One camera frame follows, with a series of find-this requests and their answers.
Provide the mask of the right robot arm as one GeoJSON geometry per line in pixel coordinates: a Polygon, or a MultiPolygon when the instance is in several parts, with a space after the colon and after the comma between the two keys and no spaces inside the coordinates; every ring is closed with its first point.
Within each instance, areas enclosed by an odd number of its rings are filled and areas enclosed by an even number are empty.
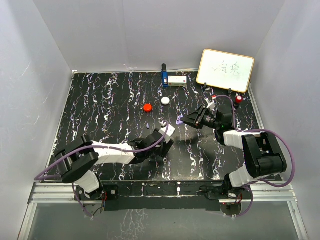
{"type": "Polygon", "coordinates": [[[220,105],[215,115],[209,108],[200,106],[180,120],[195,129],[212,128],[218,143],[243,150],[244,165],[227,174],[222,185],[214,188],[215,194],[233,199],[243,186],[287,170],[287,161],[276,136],[267,132],[236,130],[233,127],[233,110],[229,106],[220,105]]]}

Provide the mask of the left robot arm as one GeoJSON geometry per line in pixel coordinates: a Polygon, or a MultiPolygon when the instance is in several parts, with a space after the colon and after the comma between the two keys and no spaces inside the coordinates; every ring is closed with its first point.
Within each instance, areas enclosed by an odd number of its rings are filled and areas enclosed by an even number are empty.
{"type": "Polygon", "coordinates": [[[168,125],[155,129],[146,138],[121,144],[100,144],[83,135],[55,153],[54,159],[63,183],[75,183],[87,198],[97,200],[104,187],[99,176],[91,171],[94,165],[138,165],[151,158],[164,158],[174,143],[175,131],[168,125]]]}

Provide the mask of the red earbud charging case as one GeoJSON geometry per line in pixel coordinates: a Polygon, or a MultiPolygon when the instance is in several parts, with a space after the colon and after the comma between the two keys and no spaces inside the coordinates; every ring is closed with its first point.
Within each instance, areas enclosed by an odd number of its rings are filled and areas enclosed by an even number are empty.
{"type": "Polygon", "coordinates": [[[153,106],[150,103],[146,103],[143,105],[143,111],[146,113],[150,113],[153,110],[153,106]]]}

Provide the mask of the white earbud charging case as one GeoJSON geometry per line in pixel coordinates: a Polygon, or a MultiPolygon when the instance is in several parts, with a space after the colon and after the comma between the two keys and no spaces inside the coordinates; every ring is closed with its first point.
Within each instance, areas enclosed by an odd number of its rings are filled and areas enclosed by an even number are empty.
{"type": "Polygon", "coordinates": [[[167,106],[170,104],[170,99],[168,97],[162,97],[161,98],[161,104],[164,106],[167,106]]]}

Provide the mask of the purple earbud charging case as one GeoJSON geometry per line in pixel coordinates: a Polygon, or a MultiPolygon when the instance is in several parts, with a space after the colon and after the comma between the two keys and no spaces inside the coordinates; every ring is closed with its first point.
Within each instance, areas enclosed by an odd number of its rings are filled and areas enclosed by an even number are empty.
{"type": "Polygon", "coordinates": [[[176,125],[177,126],[184,124],[184,122],[182,121],[182,118],[183,118],[183,115],[179,115],[177,117],[177,119],[176,119],[176,125]]]}

